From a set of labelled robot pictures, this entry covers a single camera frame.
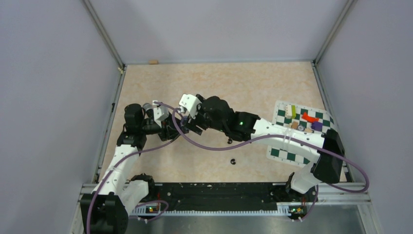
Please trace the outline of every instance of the green and white checkerboard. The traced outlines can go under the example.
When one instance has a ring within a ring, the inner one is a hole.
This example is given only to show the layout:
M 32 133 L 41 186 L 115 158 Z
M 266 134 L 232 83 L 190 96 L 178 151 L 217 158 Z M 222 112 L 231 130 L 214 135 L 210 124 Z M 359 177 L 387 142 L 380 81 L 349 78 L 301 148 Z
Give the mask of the green and white checkerboard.
M 285 107 L 288 104 L 295 105 L 296 107 L 297 114 L 296 114 L 295 119 L 290 119 L 290 118 L 285 117 Z M 327 130 L 330 128 L 336 130 L 336 127 L 334 125 L 334 120 L 327 111 L 316 109 L 316 108 L 311 108 L 307 106 L 297 105 L 297 104 L 287 102 L 287 101 L 277 101 L 275 103 L 274 116 L 273 116 L 272 122 L 278 125 L 284 126 L 284 127 L 288 127 L 288 125 L 292 121 L 296 121 L 299 123 L 299 125 L 302 125 L 305 128 L 311 129 L 311 123 L 301 118 L 304 112 L 307 112 L 308 116 L 310 117 L 319 118 L 319 122 L 323 124 L 321 132 L 319 131 L 314 131 L 314 132 L 326 133 Z M 301 167 L 304 167 L 306 164 L 310 162 L 303 156 L 292 154 L 287 151 L 280 150 L 278 148 L 273 148 L 271 146 L 268 147 L 267 158 L 280 161 L 280 162 L 284 162 L 284 163 L 288 163 L 288 164 L 292 164 L 292 165 L 296 165 L 296 166 L 301 166 Z

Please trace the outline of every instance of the marble patterned surface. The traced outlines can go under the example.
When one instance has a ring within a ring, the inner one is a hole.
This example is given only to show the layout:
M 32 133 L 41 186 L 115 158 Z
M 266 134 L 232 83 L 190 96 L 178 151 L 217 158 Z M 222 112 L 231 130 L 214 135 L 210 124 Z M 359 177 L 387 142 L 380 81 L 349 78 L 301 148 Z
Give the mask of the marble patterned surface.
M 219 96 L 235 111 L 271 119 L 277 100 L 324 109 L 310 62 L 205 63 L 130 65 L 116 109 L 103 172 L 112 160 L 124 124 L 125 106 L 159 100 L 177 106 L 182 94 Z M 209 129 L 198 143 L 226 147 L 227 137 Z M 163 144 L 148 136 L 145 149 Z M 266 158 L 266 145 L 250 144 L 231 151 L 199 149 L 180 137 L 173 144 L 142 154 L 130 177 L 146 173 L 157 182 L 266 182 L 286 181 L 300 167 Z

